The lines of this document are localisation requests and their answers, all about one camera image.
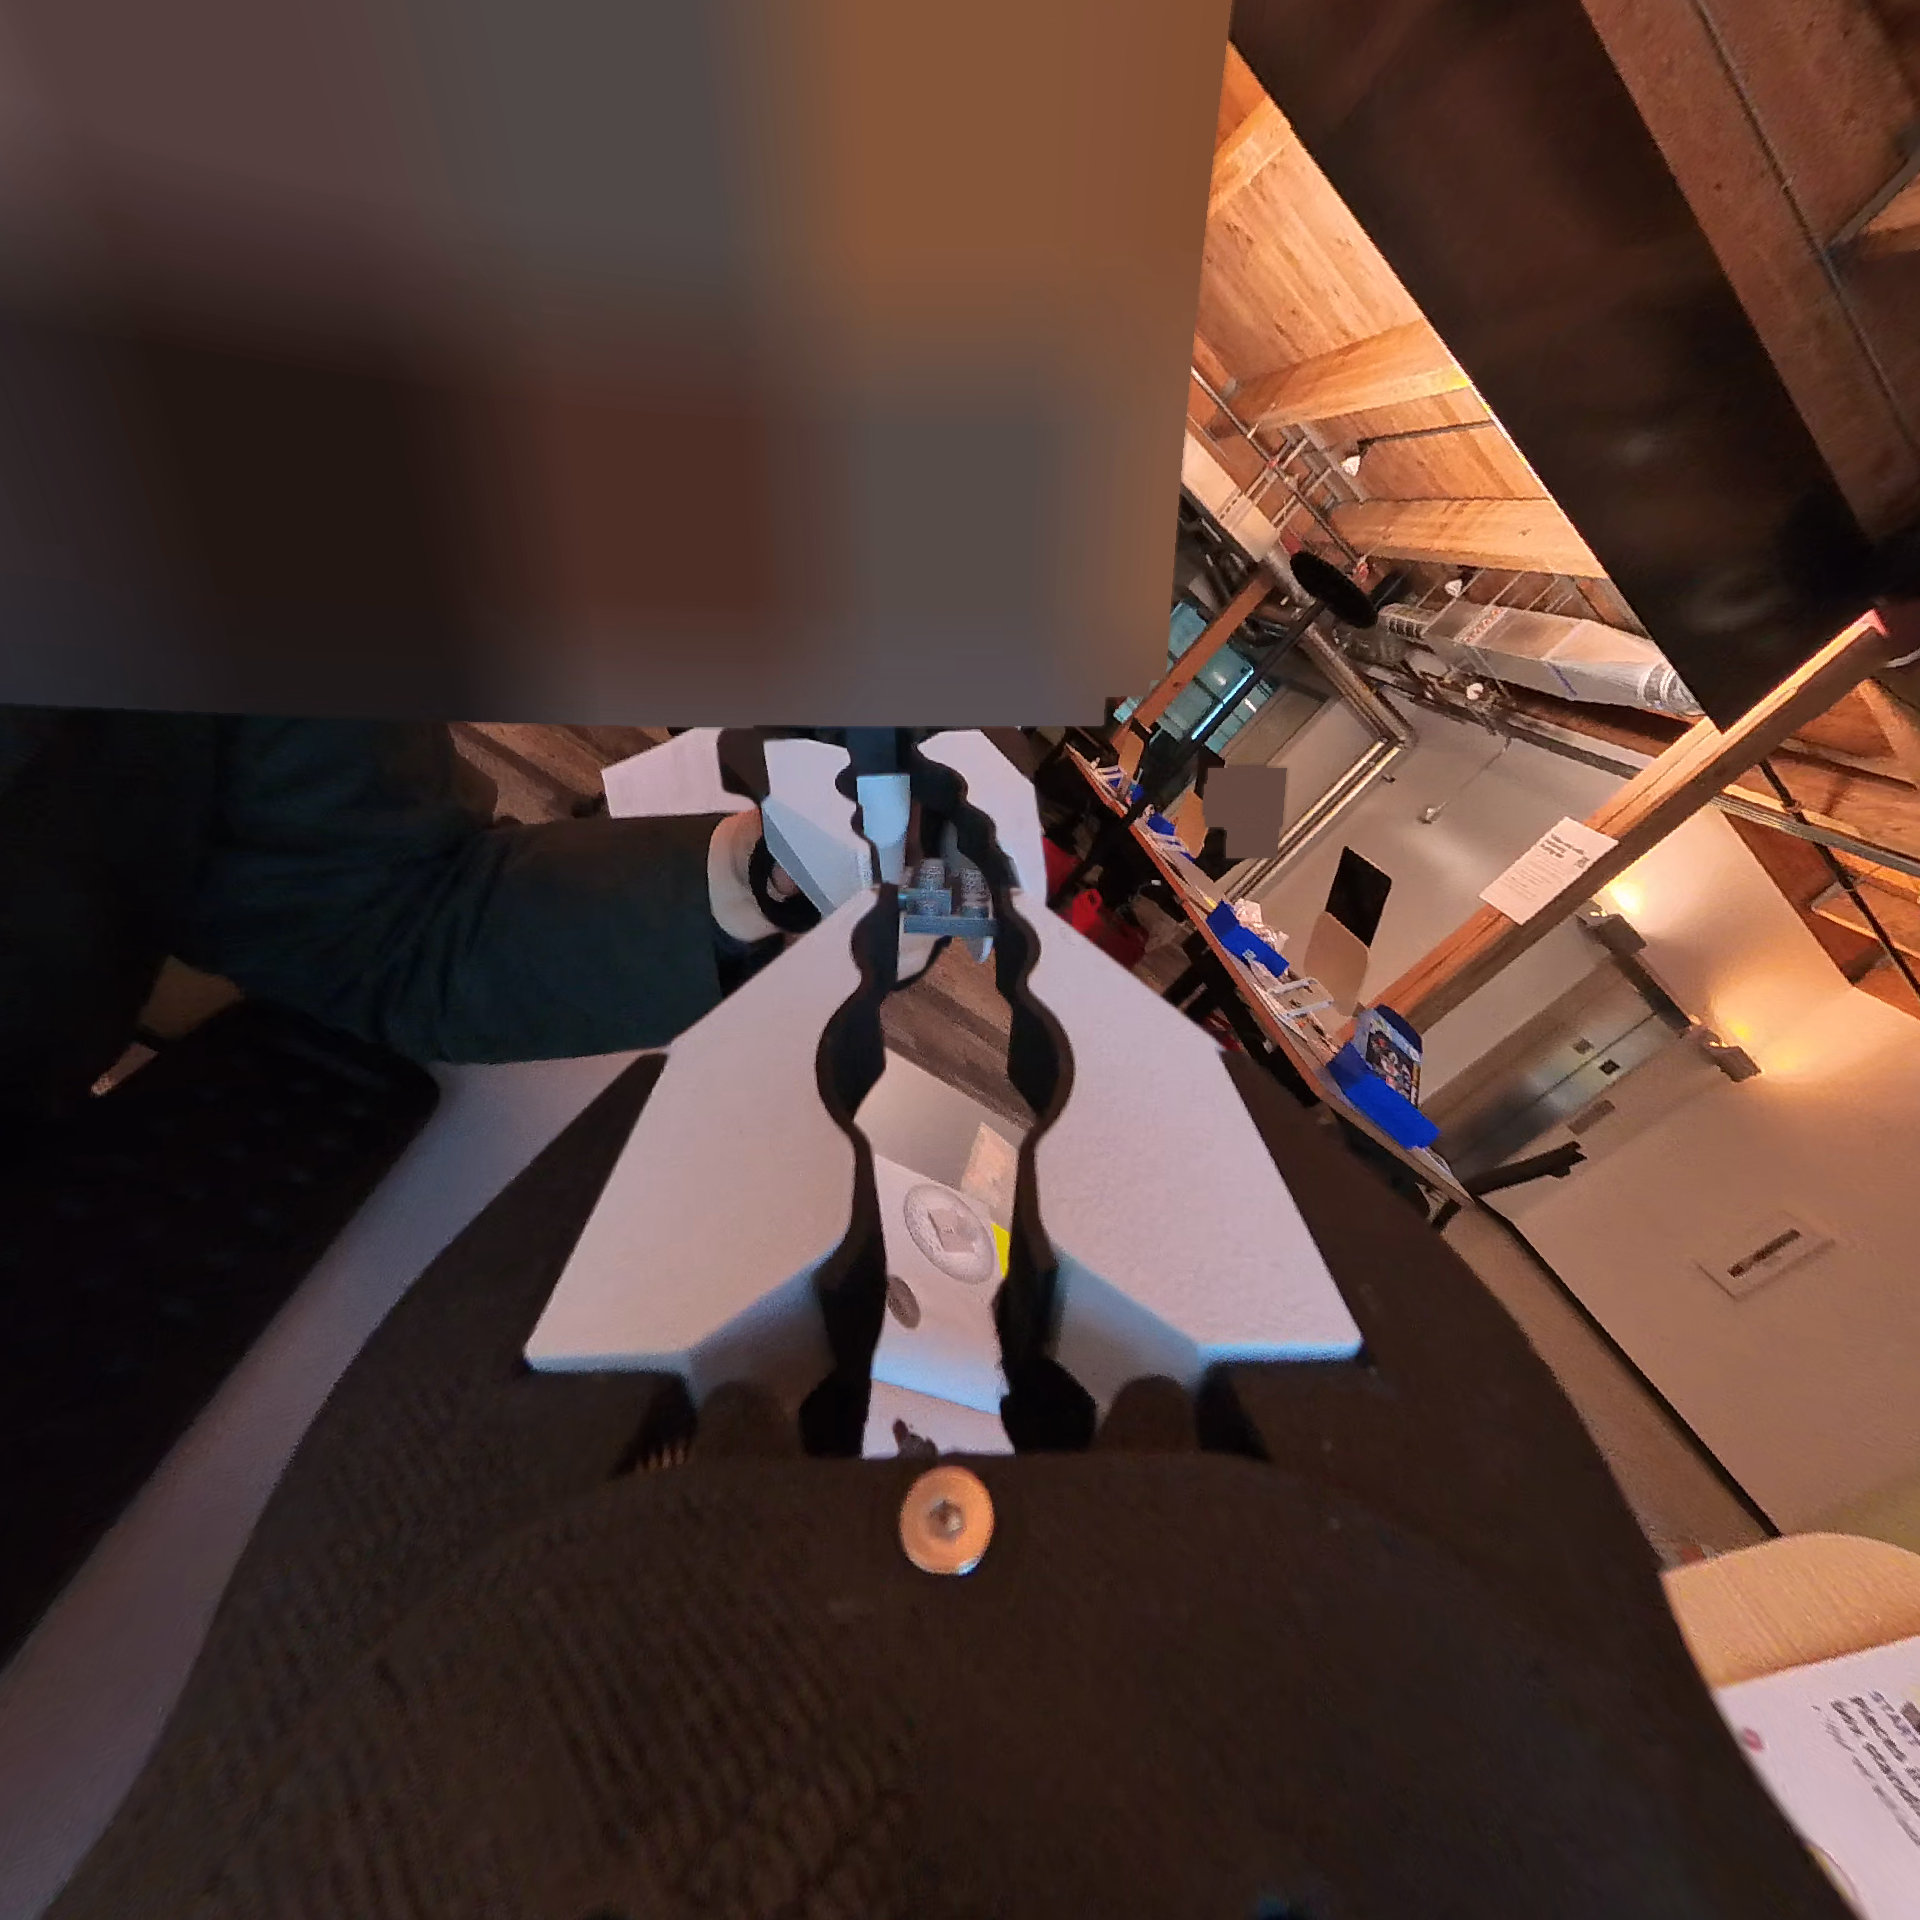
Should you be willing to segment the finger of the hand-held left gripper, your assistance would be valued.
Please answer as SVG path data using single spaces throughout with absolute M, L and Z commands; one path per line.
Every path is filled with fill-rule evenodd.
M 764 844 L 811 904 L 900 884 L 910 830 L 908 771 L 851 771 L 846 749 L 803 736 L 764 742 Z
M 1048 907 L 1044 828 L 1025 762 L 985 730 L 931 732 L 918 751 L 951 768 L 963 782 L 966 803 L 990 822 L 1012 891 L 1030 907 Z

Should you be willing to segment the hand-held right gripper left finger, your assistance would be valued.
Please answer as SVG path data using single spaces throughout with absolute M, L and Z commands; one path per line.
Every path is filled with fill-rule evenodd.
M 889 891 L 864 887 L 683 1032 L 536 1330 L 541 1374 L 747 1384 L 860 1453 L 887 1248 L 855 1125 L 883 1070 Z

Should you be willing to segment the grey toy brick piece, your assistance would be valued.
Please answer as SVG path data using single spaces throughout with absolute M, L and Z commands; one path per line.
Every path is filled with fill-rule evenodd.
M 985 962 L 997 947 L 990 877 L 966 858 L 918 858 L 900 887 L 900 941 L 957 944 L 973 965 Z

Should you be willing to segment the person's left forearm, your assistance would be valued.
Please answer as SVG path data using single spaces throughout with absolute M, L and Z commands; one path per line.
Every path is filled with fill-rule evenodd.
M 754 950 L 713 918 L 727 811 L 494 823 L 444 724 L 230 716 L 217 767 L 180 955 L 416 1061 L 663 1047 Z

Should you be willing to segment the person's left hand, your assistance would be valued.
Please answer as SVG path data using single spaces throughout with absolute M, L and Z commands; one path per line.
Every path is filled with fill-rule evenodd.
M 821 923 L 821 908 L 768 842 L 760 808 L 718 822 L 709 838 L 709 897 L 714 925 L 740 947 L 792 941 Z

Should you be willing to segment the white paper sheet with logo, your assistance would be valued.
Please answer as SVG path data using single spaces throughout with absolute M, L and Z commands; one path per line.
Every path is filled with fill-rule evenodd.
M 873 1378 L 934 1401 L 999 1414 L 1007 1391 L 997 1291 L 1001 1258 L 990 1216 L 903 1162 L 877 1156 L 887 1317 Z

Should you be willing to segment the long wooden work table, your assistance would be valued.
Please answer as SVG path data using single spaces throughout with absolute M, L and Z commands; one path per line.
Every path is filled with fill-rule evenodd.
M 1245 1047 L 1256 1047 L 1264 1064 L 1275 1058 L 1292 1061 L 1292 1070 L 1309 1085 L 1309 1095 L 1346 1129 L 1374 1141 L 1374 1146 L 1393 1162 L 1409 1168 L 1409 1179 L 1421 1183 L 1424 1196 L 1435 1206 L 1432 1220 L 1443 1223 L 1454 1212 L 1474 1208 L 1474 1192 L 1429 1143 L 1406 1143 L 1380 1125 L 1351 1093 L 1338 1083 L 1334 1041 L 1315 1019 L 1315 1006 L 1303 1001 L 1283 1005 L 1285 995 L 1303 989 L 1300 974 L 1273 974 L 1258 957 L 1245 957 L 1245 925 L 1236 908 L 1210 894 L 1202 874 L 1177 852 L 1173 837 L 1162 837 L 1151 823 L 1151 808 L 1131 803 L 1131 778 L 1120 767 L 1097 767 L 1072 742 L 1061 749 L 1064 762 L 1076 768 L 1094 803 L 1114 822 L 1126 838 L 1148 861 L 1151 874 L 1167 884 L 1177 908 L 1192 925 L 1195 941 L 1202 944 L 1221 991 L 1232 995 L 1229 1019 Z

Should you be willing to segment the black monitor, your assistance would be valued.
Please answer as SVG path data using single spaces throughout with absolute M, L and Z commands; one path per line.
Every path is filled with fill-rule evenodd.
M 1393 877 L 1356 849 L 1345 849 L 1322 911 L 1313 918 L 1297 969 L 1319 980 L 1346 1014 L 1361 1005 L 1374 936 L 1393 894 Z

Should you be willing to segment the white paper notice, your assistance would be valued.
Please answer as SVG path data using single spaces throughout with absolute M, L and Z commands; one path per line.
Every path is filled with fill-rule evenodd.
M 1563 818 L 1549 828 L 1478 901 L 1513 925 L 1534 923 L 1550 901 L 1583 883 L 1591 868 L 1615 852 L 1609 833 L 1585 822 Z

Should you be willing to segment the black textured mat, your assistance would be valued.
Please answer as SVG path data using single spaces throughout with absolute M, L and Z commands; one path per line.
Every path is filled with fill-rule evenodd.
M 426 1064 L 238 1001 L 5 1160 L 5 1660 L 437 1106 Z

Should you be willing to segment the tan cardboard board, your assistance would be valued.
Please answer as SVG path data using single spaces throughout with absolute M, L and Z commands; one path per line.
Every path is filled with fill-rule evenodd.
M 1662 1575 L 1711 1689 L 1917 1635 L 1917 1553 L 1839 1533 L 1784 1535 Z

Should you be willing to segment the printed instruction booklet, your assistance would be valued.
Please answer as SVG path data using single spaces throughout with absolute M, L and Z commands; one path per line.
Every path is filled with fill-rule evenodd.
M 1917 1915 L 1917 1639 L 1717 1689 L 1773 1805 L 1859 1917 Z

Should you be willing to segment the silver ventilation duct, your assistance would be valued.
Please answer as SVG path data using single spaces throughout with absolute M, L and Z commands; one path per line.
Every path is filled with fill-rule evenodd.
M 1647 635 L 1563 615 L 1454 597 L 1439 611 L 1390 605 L 1380 635 L 1403 635 L 1413 650 L 1458 675 L 1510 684 L 1563 702 L 1641 707 L 1700 719 L 1705 707 L 1662 646 Z

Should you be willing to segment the white wall plate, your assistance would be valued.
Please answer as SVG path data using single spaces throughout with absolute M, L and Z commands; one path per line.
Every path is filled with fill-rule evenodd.
M 1764 1285 L 1836 1248 L 1836 1236 L 1800 1212 L 1767 1212 L 1717 1234 L 1693 1261 L 1729 1299 L 1744 1304 Z

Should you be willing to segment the wooden post with notice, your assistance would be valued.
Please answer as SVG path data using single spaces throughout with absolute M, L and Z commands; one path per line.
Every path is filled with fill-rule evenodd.
M 1673 749 L 1641 768 L 1587 828 L 1605 838 L 1585 874 L 1553 884 L 1527 918 L 1510 918 L 1483 901 L 1443 944 L 1380 991 L 1380 1001 L 1410 1024 L 1429 1032 L 1447 1019 L 1521 955 L 1611 880 L 1625 877 L 1647 852 L 1677 833 L 1693 814 L 1747 768 L 1759 767 L 1792 732 L 1824 716 L 1861 679 L 1917 654 L 1917 600 L 1894 600 L 1861 613 L 1831 638 L 1807 664 L 1795 667 L 1773 693 L 1732 725 L 1700 719 Z

